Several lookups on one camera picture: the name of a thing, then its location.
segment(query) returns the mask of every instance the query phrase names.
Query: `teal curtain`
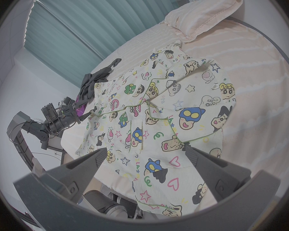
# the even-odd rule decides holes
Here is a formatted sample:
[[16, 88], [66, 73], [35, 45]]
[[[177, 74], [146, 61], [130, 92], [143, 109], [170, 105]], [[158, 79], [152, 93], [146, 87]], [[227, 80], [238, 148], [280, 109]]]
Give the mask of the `teal curtain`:
[[176, 0], [36, 0], [25, 48], [80, 87], [103, 59], [177, 7]]

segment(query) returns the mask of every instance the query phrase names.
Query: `mattress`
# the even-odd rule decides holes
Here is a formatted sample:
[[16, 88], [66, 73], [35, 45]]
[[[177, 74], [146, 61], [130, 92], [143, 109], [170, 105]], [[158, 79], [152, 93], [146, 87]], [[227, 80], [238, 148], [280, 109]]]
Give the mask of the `mattress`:
[[[119, 47], [93, 72], [122, 61], [108, 79], [114, 79], [141, 64], [154, 48], [179, 40], [173, 29], [163, 23], [142, 32]], [[213, 58], [227, 71], [236, 87], [236, 106], [223, 126], [222, 159], [283, 178], [289, 174], [289, 64], [260, 33], [230, 20], [223, 20], [181, 49], [195, 58]], [[63, 133], [62, 147], [74, 159], [87, 122]], [[101, 165], [95, 178], [119, 194], [135, 200], [131, 183]], [[207, 191], [197, 210], [216, 201]]]

